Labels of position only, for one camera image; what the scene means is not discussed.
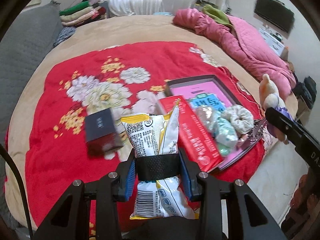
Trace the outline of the person's hand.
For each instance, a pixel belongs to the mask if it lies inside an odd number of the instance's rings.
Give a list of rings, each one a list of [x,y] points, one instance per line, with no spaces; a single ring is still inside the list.
[[[280,227],[287,239],[319,239],[319,178],[313,172],[301,176]]]

